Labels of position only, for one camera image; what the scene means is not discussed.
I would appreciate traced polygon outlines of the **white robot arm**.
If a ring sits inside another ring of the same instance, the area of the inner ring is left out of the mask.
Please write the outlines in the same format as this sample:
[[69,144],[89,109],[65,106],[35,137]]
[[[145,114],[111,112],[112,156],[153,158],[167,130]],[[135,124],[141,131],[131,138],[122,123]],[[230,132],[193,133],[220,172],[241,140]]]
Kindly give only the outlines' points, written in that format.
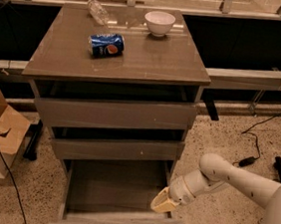
[[264,208],[261,224],[281,224],[281,183],[235,167],[214,153],[204,154],[196,170],[174,179],[153,199],[150,208],[157,213],[170,212],[227,184]]

